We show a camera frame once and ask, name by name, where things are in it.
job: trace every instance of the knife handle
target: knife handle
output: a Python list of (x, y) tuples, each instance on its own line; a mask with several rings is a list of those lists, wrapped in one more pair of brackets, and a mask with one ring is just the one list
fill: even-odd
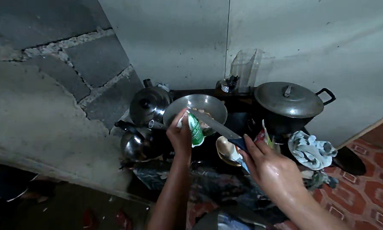
[(250, 153), (247, 150), (247, 146), (245, 145), (245, 140), (243, 138), (227, 139), (227, 140), (228, 140), (228, 142), (235, 144), (238, 148), (244, 150), (248, 155), (250, 155)]

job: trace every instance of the rag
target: rag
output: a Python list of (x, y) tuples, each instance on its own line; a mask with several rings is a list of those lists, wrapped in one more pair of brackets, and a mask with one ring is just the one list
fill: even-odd
[(290, 137), (288, 148), (302, 165), (311, 170), (328, 167), (332, 164), (332, 157), (338, 153), (330, 142), (317, 141), (315, 136), (303, 131), (297, 131)]

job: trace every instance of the concrete block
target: concrete block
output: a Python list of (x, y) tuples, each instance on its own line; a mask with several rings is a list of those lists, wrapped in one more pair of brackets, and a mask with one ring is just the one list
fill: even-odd
[(111, 27), (97, 0), (0, 0), (0, 42), (25, 49)]
[(115, 35), (67, 48), (75, 69), (94, 88), (104, 85), (129, 66), (129, 59)]
[(26, 65), (36, 65), (41, 71), (53, 77), (72, 93), (79, 102), (89, 95), (90, 90), (84, 84), (81, 77), (63, 61), (51, 55), (37, 56), (24, 62)]
[(84, 111), (90, 120), (97, 119), (111, 130), (129, 109), (133, 95), (143, 88), (135, 71), (121, 78), (100, 97), (89, 103)]

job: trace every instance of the pot handle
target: pot handle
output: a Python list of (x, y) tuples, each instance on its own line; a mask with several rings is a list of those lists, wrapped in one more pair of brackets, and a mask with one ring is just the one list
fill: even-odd
[(129, 133), (132, 133), (135, 136), (138, 136), (140, 138), (140, 141), (144, 142), (143, 135), (141, 133), (139, 133), (139, 131), (134, 127), (133, 124), (119, 120), (119, 121), (115, 122), (115, 127), (119, 127), (121, 129), (123, 129), (124, 131), (127, 131)]
[(323, 88), (321, 89), (319, 92), (315, 93), (316, 95), (319, 95), (321, 94), (322, 92), (326, 92), (330, 97), (331, 99), (329, 99), (328, 101), (324, 102), (323, 105), (327, 105), (327, 104), (330, 104), (332, 103), (334, 100), (336, 100), (336, 97), (335, 95), (332, 93), (332, 91), (328, 90), (327, 88)]

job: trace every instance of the green packet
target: green packet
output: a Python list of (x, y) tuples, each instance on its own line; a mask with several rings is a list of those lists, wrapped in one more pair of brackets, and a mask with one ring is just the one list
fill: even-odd
[[(186, 111), (189, 114), (189, 128), (191, 132), (191, 146), (199, 146), (203, 144), (204, 141), (204, 135), (203, 130), (200, 127), (199, 121), (197, 118), (191, 114), (189, 111)], [(183, 117), (180, 118), (179, 122), (177, 123), (176, 127), (182, 128), (182, 120)]]

